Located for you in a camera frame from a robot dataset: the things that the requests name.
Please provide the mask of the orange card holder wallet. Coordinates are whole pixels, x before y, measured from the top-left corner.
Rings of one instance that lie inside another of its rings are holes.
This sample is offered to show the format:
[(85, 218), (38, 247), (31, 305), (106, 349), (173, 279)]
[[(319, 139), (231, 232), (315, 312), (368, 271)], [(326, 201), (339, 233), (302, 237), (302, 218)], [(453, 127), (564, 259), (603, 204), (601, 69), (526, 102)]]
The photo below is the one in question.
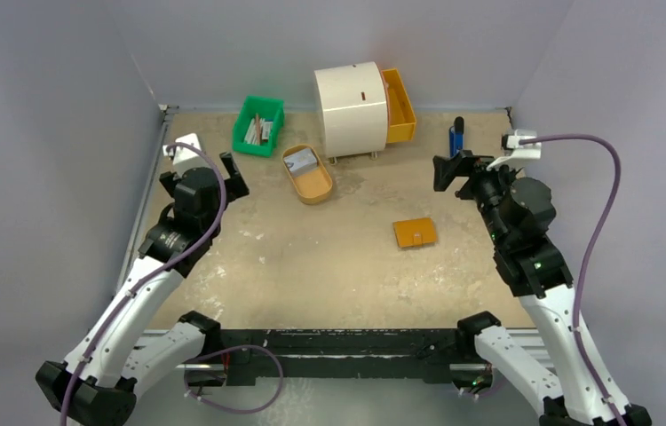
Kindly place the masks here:
[(438, 240), (435, 224), (429, 217), (394, 222), (393, 230), (400, 249), (431, 245)]

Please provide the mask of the orange oval tray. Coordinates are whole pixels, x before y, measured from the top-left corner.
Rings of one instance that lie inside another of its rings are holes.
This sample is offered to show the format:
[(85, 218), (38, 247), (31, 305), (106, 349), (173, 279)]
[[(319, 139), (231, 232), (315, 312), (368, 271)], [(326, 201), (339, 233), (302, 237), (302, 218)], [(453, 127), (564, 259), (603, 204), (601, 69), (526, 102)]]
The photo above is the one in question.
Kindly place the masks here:
[[(309, 147), (313, 150), (318, 159), (318, 167), (303, 175), (292, 177), (288, 172), (283, 158), (291, 153)], [(312, 146), (301, 144), (286, 149), (282, 155), (282, 161), (289, 179), (294, 187), (298, 199), (307, 205), (314, 205), (326, 201), (332, 194), (333, 181), (327, 169), (322, 163), (320, 156)]]

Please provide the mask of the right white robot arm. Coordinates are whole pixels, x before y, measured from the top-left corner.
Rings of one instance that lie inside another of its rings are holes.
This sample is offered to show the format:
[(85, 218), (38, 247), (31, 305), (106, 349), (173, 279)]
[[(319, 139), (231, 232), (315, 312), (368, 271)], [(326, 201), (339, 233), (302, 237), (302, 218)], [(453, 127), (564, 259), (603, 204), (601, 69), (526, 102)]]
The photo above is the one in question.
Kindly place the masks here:
[(573, 278), (547, 236), (556, 216), (551, 189), (492, 157), (461, 150), (434, 156), (433, 189), (465, 178), (456, 198), (474, 201), (493, 244), (502, 281), (533, 321), (551, 367), (511, 339), (489, 312), (458, 321), (455, 348), (465, 360), (483, 359), (527, 400), (541, 425), (650, 425), (645, 407), (631, 403), (614, 382), (581, 313)]

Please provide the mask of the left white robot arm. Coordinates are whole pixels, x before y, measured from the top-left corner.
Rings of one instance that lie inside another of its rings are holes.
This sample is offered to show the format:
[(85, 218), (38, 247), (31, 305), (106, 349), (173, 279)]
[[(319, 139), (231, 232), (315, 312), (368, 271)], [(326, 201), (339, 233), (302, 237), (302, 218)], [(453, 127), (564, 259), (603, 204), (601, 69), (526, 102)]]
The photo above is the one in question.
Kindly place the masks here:
[(125, 282), (83, 340), (59, 362), (46, 361), (36, 383), (62, 425), (123, 425), (141, 398), (176, 365), (221, 357), (221, 326), (199, 312), (182, 315), (155, 342), (136, 344), (162, 304), (183, 283), (219, 236), (229, 203), (250, 189), (232, 154), (228, 173), (198, 147), (166, 146), (173, 170), (160, 176), (172, 198), (139, 246)]

